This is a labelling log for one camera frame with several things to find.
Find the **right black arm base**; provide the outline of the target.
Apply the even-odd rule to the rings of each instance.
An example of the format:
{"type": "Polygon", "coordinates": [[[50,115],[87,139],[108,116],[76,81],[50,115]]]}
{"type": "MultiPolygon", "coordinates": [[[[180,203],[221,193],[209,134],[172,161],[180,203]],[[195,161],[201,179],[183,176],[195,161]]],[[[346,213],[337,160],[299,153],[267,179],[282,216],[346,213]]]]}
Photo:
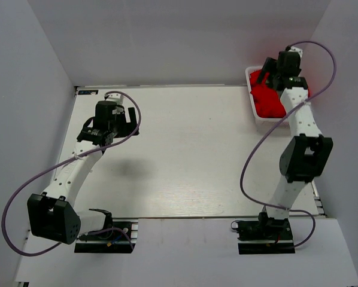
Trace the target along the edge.
{"type": "Polygon", "coordinates": [[[234,220],[231,230],[238,235],[240,255],[293,254],[295,247],[288,219],[270,218],[266,212],[255,220],[234,220]]]}

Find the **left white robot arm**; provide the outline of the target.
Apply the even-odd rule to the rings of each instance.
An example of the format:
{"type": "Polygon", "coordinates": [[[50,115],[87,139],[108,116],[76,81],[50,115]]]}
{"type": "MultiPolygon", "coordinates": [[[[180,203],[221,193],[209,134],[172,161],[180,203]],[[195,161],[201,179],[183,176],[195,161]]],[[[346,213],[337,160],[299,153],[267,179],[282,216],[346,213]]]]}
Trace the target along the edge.
{"type": "Polygon", "coordinates": [[[138,133],[135,108],[124,108],[119,100],[99,101],[94,116],[86,120],[78,134],[69,161],[41,194],[29,197],[32,234],[67,245],[91,231],[102,239],[109,238],[114,231],[110,212],[94,208],[77,212],[75,201],[92,168],[113,141],[138,133]]]}

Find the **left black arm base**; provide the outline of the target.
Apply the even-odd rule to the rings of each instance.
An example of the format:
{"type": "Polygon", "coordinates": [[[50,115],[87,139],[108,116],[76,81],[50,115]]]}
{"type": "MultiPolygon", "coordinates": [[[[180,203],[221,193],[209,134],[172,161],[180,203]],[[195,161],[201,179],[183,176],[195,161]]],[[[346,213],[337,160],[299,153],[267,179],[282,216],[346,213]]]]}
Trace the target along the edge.
{"type": "Polygon", "coordinates": [[[138,236],[137,219],[114,219],[109,228],[117,228],[101,234],[80,236],[74,247],[76,254],[131,254],[138,236]]]}

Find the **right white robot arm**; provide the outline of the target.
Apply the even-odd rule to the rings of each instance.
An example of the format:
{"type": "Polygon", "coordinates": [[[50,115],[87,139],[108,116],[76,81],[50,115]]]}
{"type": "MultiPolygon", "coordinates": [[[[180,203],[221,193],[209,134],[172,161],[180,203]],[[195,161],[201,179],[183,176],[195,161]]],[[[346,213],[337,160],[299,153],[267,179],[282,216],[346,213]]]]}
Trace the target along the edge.
{"type": "Polygon", "coordinates": [[[259,234],[267,239],[285,226],[299,193],[322,174],[333,148],[333,140],[323,136],[307,102],[308,85],[299,75],[301,57],[300,48],[287,47],[279,52],[277,59],[266,59],[257,79],[277,92],[289,114],[287,121],[292,136],[280,157],[280,181],[257,224],[259,234]]]}

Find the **red t shirts pile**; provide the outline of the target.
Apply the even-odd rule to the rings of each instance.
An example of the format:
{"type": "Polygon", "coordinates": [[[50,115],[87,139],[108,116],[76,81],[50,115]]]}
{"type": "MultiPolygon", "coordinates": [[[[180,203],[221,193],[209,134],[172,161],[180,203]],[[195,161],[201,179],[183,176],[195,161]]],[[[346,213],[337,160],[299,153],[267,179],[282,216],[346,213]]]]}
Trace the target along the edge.
{"type": "Polygon", "coordinates": [[[261,69],[254,69],[254,71],[248,73],[250,94],[253,97],[256,113],[261,118],[283,118],[287,111],[284,109],[277,92],[266,85],[269,72],[265,74],[260,84],[257,83],[261,71],[261,69]]]}

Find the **blue table label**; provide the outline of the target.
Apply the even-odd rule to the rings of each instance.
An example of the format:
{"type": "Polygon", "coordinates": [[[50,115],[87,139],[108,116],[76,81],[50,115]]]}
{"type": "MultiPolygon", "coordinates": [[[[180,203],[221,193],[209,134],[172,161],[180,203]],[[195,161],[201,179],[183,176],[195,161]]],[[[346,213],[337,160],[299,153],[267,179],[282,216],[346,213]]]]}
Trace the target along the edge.
{"type": "Polygon", "coordinates": [[[98,94],[98,90],[79,90],[78,95],[95,95],[98,94]]]}

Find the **white plastic basket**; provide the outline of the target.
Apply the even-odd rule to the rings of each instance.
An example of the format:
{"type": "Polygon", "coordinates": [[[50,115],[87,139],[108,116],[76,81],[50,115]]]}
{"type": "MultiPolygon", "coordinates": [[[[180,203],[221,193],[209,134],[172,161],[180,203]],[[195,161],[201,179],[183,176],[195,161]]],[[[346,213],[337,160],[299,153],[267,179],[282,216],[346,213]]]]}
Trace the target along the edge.
{"type": "Polygon", "coordinates": [[[248,73],[249,72],[252,72],[254,71],[254,69],[262,69],[261,66],[251,66],[251,67],[248,67],[246,70],[245,70],[245,76],[246,76],[246,79],[247,79],[247,87],[248,87],[248,95],[249,95],[249,98],[250,98],[250,103],[251,103],[251,107],[252,107],[252,110],[253,110],[253,115],[254,115],[254,119],[255,119],[255,122],[257,125],[271,125],[271,124],[274,124],[275,122],[279,121],[280,119],[277,119],[277,118],[261,118],[257,115],[256,113],[256,110],[255,110],[255,107],[254,107],[254,101],[253,101],[253,97],[252,95],[250,94],[251,92],[251,87],[250,87],[250,84],[248,83],[248,73]]]}

